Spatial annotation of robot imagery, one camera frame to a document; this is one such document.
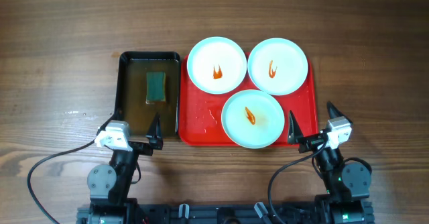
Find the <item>green yellow sponge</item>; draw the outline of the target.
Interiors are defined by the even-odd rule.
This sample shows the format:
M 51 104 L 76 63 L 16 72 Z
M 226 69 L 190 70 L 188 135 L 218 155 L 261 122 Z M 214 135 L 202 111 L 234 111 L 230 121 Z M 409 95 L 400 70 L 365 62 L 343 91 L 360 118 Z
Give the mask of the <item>green yellow sponge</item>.
M 147 73 L 146 103 L 166 102 L 166 73 Z

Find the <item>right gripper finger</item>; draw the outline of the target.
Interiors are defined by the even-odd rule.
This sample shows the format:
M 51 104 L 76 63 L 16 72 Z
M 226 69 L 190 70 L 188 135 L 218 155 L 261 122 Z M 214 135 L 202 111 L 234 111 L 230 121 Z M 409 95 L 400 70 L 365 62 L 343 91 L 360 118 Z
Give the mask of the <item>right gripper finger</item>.
M 331 119 L 337 118 L 337 117 L 344 117 L 347 119 L 350 123 L 352 123 L 352 120 L 349 119 L 344 113 L 339 111 L 334 104 L 331 101 L 328 101 L 326 104 L 328 115 Z
M 289 111 L 288 121 L 289 121 L 288 143 L 289 144 L 301 143 L 302 140 L 304 139 L 304 135 L 292 111 Z

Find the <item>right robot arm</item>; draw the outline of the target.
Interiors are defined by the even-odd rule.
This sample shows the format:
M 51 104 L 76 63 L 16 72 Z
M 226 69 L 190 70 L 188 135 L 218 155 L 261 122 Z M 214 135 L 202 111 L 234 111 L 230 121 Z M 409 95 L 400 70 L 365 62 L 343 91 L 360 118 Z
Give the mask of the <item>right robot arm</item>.
M 298 144 L 300 153 L 312 152 L 312 161 L 326 194 L 315 196 L 314 223 L 374 223 L 369 198 L 372 168 L 360 158 L 343 158 L 339 146 L 351 136 L 353 122 L 331 102 L 329 120 L 319 133 L 305 136 L 292 112 L 289 113 L 288 143 Z

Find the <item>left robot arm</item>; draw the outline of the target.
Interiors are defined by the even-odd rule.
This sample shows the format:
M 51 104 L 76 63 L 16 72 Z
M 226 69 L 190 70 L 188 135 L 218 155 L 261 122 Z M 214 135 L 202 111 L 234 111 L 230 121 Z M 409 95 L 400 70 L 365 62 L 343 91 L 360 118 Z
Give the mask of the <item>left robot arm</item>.
M 146 142 L 131 141 L 129 124 L 116 116 L 99 128 L 97 147 L 109 148 L 113 155 L 108 164 L 98 165 L 89 172 L 90 206 L 86 211 L 78 211 L 77 223 L 147 223 L 144 211 L 128 193 L 134 183 L 134 172 L 139 170 L 138 157 L 152 156 L 154 150 L 163 148 L 160 121 L 160 114 L 156 113 L 146 133 Z

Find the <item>black water tray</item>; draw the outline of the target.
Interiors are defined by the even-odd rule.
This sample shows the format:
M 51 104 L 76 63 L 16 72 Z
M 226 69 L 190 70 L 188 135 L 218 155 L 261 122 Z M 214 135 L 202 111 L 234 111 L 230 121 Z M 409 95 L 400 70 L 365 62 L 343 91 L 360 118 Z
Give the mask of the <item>black water tray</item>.
M 119 57 L 114 113 L 129 124 L 132 136 L 145 136 L 156 113 L 162 136 L 178 137 L 180 55 L 176 52 L 124 52 Z M 146 103 L 147 73 L 166 73 L 166 102 Z

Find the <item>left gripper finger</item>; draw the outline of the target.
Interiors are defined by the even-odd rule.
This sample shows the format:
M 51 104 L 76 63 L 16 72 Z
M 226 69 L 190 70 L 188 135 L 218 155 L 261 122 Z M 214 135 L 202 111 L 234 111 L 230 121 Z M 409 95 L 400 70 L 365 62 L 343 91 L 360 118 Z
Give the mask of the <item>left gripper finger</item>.
M 160 114 L 156 113 L 155 117 L 146 133 L 146 138 L 150 142 L 162 142 L 163 137 L 161 133 Z
M 112 114 L 112 116 L 110 116 L 110 118 L 108 118 L 108 120 L 106 121 L 106 124 L 108 124 L 110 121 L 118 120 L 118 118 L 119 118 L 119 113 L 115 112 L 114 114 Z

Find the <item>white plate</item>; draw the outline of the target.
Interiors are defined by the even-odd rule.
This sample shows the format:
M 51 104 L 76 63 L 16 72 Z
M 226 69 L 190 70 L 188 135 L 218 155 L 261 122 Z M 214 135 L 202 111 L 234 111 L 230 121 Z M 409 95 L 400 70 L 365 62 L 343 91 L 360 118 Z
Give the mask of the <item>white plate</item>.
M 234 41 L 220 36 L 199 41 L 190 51 L 187 72 L 194 85 L 209 94 L 236 89 L 247 73 L 247 59 Z
M 270 95 L 289 95 L 306 80 L 309 66 L 303 50 L 291 40 L 266 39 L 256 45 L 247 61 L 253 84 Z
M 281 136 L 286 120 L 281 105 L 273 96 L 249 89 L 229 97 L 221 111 L 221 124 L 235 144 L 261 149 Z

